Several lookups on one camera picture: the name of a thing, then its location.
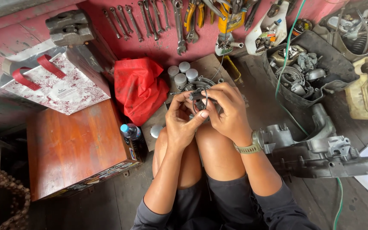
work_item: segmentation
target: blue bottle cap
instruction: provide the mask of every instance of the blue bottle cap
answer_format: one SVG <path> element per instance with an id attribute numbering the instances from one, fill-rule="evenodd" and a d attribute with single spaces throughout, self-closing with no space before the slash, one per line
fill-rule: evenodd
<path id="1" fill-rule="evenodd" d="M 121 130 L 122 132 L 127 132 L 127 131 L 129 131 L 129 127 L 127 126 L 127 124 L 122 124 L 122 125 L 120 126 L 120 130 Z"/>

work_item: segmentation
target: red bag handle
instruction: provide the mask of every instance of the red bag handle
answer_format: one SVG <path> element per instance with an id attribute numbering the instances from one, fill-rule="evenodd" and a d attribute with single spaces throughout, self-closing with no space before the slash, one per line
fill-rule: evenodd
<path id="1" fill-rule="evenodd" d="M 50 73 L 53 73 L 58 78 L 62 79 L 64 76 L 66 76 L 66 74 L 64 72 L 62 72 L 61 70 L 59 70 L 54 64 L 49 62 L 49 60 L 51 58 L 52 57 L 49 56 L 49 55 L 42 55 L 42 56 L 38 57 L 37 61 L 47 71 L 49 71 Z"/>
<path id="2" fill-rule="evenodd" d="M 32 68 L 29 67 L 21 67 L 12 73 L 12 77 L 15 79 L 15 81 L 19 82 L 20 84 L 27 86 L 28 88 L 32 89 L 33 91 L 36 91 L 40 89 L 40 86 L 35 84 L 32 81 L 29 81 L 28 79 L 24 78 L 24 76 L 21 74 L 20 70 L 31 70 Z"/>

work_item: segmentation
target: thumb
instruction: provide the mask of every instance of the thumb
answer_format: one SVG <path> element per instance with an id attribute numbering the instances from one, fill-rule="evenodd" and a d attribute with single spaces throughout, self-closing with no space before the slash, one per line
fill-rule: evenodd
<path id="1" fill-rule="evenodd" d="M 209 116 L 209 111 L 204 109 L 198 112 L 187 124 L 192 130 L 196 130 Z"/>

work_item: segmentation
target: black sleeve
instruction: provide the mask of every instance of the black sleeve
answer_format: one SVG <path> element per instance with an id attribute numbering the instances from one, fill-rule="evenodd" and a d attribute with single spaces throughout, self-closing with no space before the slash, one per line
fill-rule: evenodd
<path id="1" fill-rule="evenodd" d="M 264 221 L 269 230 L 320 230 L 296 204 L 292 192 L 284 182 L 275 194 L 271 196 L 255 194 L 255 197 L 262 208 Z"/>
<path id="2" fill-rule="evenodd" d="M 163 230 L 170 214 L 171 212 L 164 215 L 152 212 L 141 200 L 131 230 Z"/>

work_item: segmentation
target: metal block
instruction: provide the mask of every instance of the metal block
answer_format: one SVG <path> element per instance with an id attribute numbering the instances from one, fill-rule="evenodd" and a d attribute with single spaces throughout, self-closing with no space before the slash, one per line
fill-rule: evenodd
<path id="1" fill-rule="evenodd" d="M 57 46 L 82 45 L 96 38 L 89 15 L 81 9 L 60 13 L 45 21 Z"/>

